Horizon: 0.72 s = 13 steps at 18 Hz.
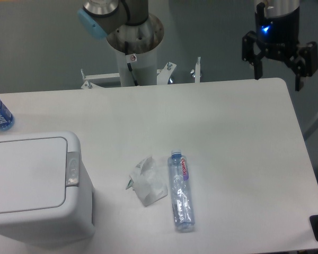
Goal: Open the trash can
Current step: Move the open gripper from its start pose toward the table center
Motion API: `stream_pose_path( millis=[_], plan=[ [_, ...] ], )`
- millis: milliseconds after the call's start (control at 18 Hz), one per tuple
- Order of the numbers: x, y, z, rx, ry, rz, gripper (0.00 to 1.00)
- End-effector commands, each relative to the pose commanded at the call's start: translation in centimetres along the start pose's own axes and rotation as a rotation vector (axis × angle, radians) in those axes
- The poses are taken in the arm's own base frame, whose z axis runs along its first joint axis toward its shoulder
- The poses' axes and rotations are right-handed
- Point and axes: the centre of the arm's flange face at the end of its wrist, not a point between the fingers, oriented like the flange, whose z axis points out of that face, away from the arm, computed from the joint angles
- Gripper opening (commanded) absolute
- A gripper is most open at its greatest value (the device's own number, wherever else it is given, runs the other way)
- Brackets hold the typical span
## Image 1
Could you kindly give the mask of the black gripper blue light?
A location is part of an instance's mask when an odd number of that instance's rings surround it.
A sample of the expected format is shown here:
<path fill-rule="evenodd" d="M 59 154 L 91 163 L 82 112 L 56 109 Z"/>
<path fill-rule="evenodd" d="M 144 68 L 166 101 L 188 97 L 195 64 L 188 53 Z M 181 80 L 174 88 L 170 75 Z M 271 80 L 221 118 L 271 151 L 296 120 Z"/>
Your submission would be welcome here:
<path fill-rule="evenodd" d="M 318 44 L 311 41 L 305 45 L 298 42 L 299 2 L 256 2 L 255 29 L 242 38 L 242 60 L 254 69 L 254 79 L 263 75 L 261 59 L 264 53 L 254 53 L 254 44 L 275 49 L 288 59 L 288 67 L 295 74 L 295 91 L 304 87 L 304 79 L 318 70 Z"/>

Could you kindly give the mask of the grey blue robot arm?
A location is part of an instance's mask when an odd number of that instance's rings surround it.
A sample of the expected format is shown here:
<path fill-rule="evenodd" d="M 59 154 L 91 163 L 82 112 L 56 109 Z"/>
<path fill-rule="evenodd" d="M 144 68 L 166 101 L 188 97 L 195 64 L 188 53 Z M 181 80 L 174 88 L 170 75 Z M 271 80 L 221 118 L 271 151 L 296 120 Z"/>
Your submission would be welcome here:
<path fill-rule="evenodd" d="M 263 75 L 263 58 L 283 62 L 295 74 L 295 90 L 301 90 L 304 78 L 318 70 L 318 45 L 299 42 L 300 2 L 255 1 L 254 7 L 255 30 L 242 38 L 242 59 L 255 79 Z M 107 40 L 115 51 L 123 87 L 169 82 L 175 64 L 157 71 L 164 28 L 148 1 L 84 1 L 77 15 L 92 37 Z"/>

